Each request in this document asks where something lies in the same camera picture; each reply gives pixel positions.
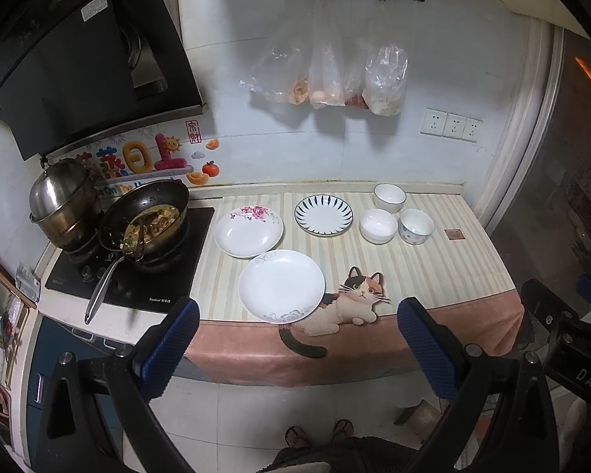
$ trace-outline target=plastic bag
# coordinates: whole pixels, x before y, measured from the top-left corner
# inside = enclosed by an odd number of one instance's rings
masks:
[[[310,9],[282,21],[241,85],[275,102],[301,104],[309,99]]]
[[[347,65],[347,76],[344,84],[344,101],[346,106],[368,110],[366,100],[362,95],[366,84],[366,55],[367,45],[363,40],[357,40],[350,51],[350,63]]]
[[[328,0],[315,0],[313,46],[309,69],[309,100],[313,108],[344,106],[342,36],[328,8]]]
[[[394,37],[387,4],[382,2],[370,28],[370,47],[366,58],[364,100],[376,115],[401,112],[407,87],[407,53]]]

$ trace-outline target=cat print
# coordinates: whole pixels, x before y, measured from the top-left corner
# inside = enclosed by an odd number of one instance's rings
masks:
[[[383,295],[383,275],[376,272],[364,276],[353,266],[348,279],[340,287],[339,293],[326,293],[317,307],[308,317],[290,325],[281,326],[279,332],[283,343],[294,352],[319,358],[326,355],[324,347],[314,347],[297,341],[291,334],[290,327],[304,332],[307,336],[322,336],[339,331],[341,324],[364,325],[376,320],[372,307],[378,302],[389,303]]]

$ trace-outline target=electrical outlet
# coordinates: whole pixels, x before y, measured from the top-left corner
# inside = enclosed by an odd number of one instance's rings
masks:
[[[462,132],[462,140],[467,140],[469,142],[477,142],[479,138],[479,129],[483,122],[479,121],[479,119],[471,119],[470,117],[466,120],[466,126],[464,126],[464,131]]]
[[[454,113],[447,114],[447,120],[444,124],[443,137],[462,138],[462,132],[466,125],[466,117],[462,115],[455,115]]]
[[[442,135],[444,131],[444,123],[447,119],[446,112],[440,112],[440,110],[432,110],[427,108],[425,110],[425,116],[422,120],[422,128],[420,133],[427,135]]]

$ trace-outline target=white plate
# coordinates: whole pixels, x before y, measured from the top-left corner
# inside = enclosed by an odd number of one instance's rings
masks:
[[[224,215],[215,227],[215,243],[235,258],[253,258],[274,247],[285,225],[264,206],[243,206]]]
[[[266,252],[239,276],[239,298],[247,311],[270,324],[290,324],[318,307],[326,283],[308,256],[290,250]]]
[[[352,208],[344,199],[317,194],[301,200],[294,211],[295,221],[319,237],[338,235],[352,223]]]

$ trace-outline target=stove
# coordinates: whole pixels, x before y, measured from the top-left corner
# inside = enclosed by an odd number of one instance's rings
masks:
[[[168,313],[180,297],[190,293],[203,242],[214,208],[188,208],[180,243],[161,258],[148,262],[123,261],[114,272],[103,303]],[[46,288],[89,299],[115,254],[98,244],[78,256],[62,252],[46,281]]]

